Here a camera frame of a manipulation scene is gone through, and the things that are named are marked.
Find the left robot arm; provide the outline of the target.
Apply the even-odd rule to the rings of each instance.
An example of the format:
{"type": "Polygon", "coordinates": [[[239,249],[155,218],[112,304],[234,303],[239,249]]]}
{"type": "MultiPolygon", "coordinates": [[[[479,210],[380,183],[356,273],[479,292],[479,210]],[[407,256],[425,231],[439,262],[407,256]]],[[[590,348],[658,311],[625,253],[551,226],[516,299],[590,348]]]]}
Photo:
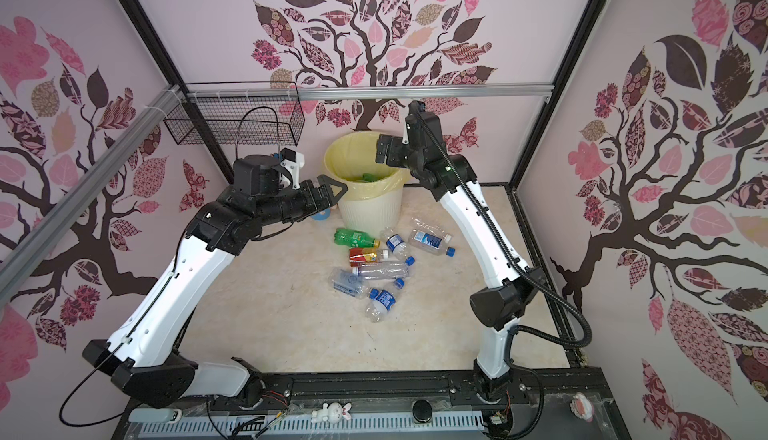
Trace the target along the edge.
{"type": "Polygon", "coordinates": [[[197,363],[179,354],[177,337],[199,301],[264,227],[295,224],[335,206],[345,184],[326,175],[296,189],[277,183],[254,191],[227,187],[205,204],[182,233],[174,259],[129,319],[108,339],[83,351],[124,394],[162,409],[186,397],[220,396],[241,409],[262,401],[261,373],[234,358],[228,364],[197,363]]]}

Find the small blue label bottle front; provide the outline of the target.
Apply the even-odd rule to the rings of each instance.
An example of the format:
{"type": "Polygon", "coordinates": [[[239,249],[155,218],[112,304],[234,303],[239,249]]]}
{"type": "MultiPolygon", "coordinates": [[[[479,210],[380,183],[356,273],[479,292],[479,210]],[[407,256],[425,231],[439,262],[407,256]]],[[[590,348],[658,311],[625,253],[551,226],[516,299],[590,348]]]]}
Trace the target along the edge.
{"type": "Polygon", "coordinates": [[[372,288],[368,293],[368,303],[365,314],[372,322],[384,320],[392,308],[396,305],[406,282],[402,278],[384,284],[380,287],[372,288]]]}

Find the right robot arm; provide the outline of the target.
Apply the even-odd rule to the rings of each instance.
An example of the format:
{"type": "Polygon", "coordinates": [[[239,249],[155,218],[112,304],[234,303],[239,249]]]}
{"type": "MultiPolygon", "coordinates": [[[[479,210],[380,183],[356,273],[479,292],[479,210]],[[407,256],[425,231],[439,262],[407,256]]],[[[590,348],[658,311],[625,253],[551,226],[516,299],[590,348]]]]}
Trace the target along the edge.
{"type": "Polygon", "coordinates": [[[474,366],[474,382],[489,400],[512,380],[509,331],[517,327],[536,289],[523,275],[541,274],[518,256],[485,202],[476,175],[461,155],[422,138],[405,143],[401,137],[380,135],[375,161],[407,169],[449,213],[477,259],[485,288],[470,296],[470,307],[485,327],[474,366]]]}

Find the clear bottle light blue label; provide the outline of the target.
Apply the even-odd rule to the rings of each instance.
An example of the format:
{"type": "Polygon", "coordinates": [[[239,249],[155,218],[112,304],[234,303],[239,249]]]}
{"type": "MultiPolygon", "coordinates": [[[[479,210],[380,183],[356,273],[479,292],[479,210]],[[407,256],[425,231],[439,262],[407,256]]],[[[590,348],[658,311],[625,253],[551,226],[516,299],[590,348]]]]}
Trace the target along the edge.
{"type": "Polygon", "coordinates": [[[351,271],[334,269],[328,279],[331,288],[346,296],[363,299],[375,295],[378,290],[351,271]]]}

